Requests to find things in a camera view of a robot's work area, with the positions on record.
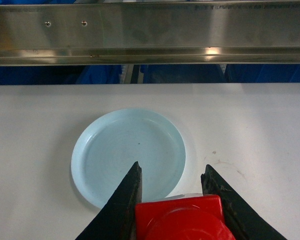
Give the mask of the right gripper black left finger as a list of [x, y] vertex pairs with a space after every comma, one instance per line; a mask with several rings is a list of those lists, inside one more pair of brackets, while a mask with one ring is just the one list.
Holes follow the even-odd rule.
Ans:
[[142, 202], [142, 168], [136, 161], [78, 240], [135, 240], [135, 207]]

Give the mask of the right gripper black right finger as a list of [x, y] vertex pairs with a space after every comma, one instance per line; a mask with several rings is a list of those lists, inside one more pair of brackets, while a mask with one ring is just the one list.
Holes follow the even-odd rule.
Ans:
[[200, 177], [204, 195], [218, 195], [224, 220], [237, 240], [284, 240], [285, 237], [267, 223], [211, 166]]

